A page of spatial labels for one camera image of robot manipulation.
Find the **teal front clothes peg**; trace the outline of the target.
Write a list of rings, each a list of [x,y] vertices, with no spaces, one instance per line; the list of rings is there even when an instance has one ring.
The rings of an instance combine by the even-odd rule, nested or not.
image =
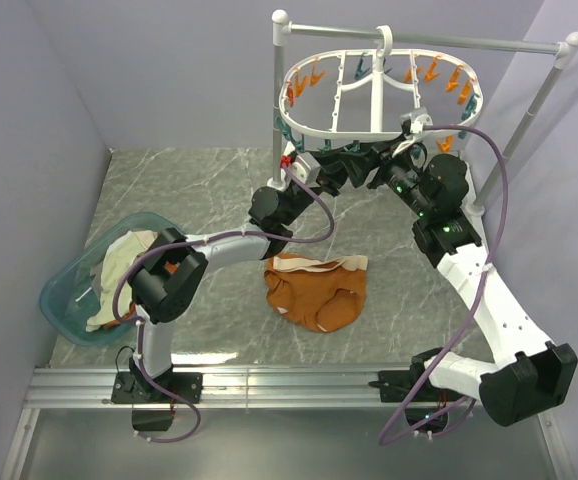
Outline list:
[[[361,142],[359,140],[354,140],[352,143],[345,145],[342,148],[343,153],[357,154],[361,152]]]

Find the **white oval clip hanger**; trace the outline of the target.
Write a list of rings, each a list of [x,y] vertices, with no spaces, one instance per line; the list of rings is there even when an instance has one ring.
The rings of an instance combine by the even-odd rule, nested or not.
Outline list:
[[[274,35],[272,146],[276,154],[315,143],[390,140],[410,123],[417,141],[431,123],[472,125],[484,107],[476,71],[464,60],[425,48],[399,48],[386,26],[373,46],[342,48],[284,61],[288,23]]]

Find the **orange underwear beige waistband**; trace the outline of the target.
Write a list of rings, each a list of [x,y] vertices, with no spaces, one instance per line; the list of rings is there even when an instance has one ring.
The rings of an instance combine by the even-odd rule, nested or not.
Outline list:
[[[362,313],[368,266],[363,255],[320,261],[282,253],[267,261],[266,300],[287,321],[315,333],[332,333]]]

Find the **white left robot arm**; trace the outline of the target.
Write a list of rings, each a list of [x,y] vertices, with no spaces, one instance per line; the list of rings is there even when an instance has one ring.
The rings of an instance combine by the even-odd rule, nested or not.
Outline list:
[[[139,370],[135,390],[147,401],[164,399],[171,388],[173,324],[184,315],[204,277],[220,268],[268,260],[287,244],[320,243],[334,232],[332,211],[323,194],[339,195],[346,183],[364,184],[361,155],[344,148],[331,152],[292,152],[281,166],[279,187],[258,188],[246,222],[209,235],[162,231],[120,280],[129,286],[136,306],[137,344],[132,366]],[[328,226],[319,236],[302,239],[291,225],[312,205],[323,210]]]

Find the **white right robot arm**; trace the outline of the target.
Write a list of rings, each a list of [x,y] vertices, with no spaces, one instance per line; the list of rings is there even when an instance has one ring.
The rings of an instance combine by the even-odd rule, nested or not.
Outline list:
[[[408,372],[380,372],[382,402],[479,403],[500,426],[563,404],[577,355],[534,323],[495,270],[498,243],[482,239],[463,207],[466,163],[441,153],[418,166],[401,140],[373,145],[369,157],[377,169],[369,188],[388,187],[416,214],[416,245],[463,300],[465,323],[479,327],[492,354],[485,362],[455,353],[459,329],[446,346],[415,355]]]

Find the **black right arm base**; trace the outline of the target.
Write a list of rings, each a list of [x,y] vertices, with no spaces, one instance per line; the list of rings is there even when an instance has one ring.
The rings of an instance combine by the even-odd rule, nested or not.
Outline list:
[[[377,372],[376,379],[368,382],[368,386],[379,391],[382,403],[401,403],[421,376],[422,372],[417,372],[414,369],[381,370]],[[426,381],[413,397],[413,402],[453,402],[461,397],[462,394],[453,390],[434,387],[429,381]]]

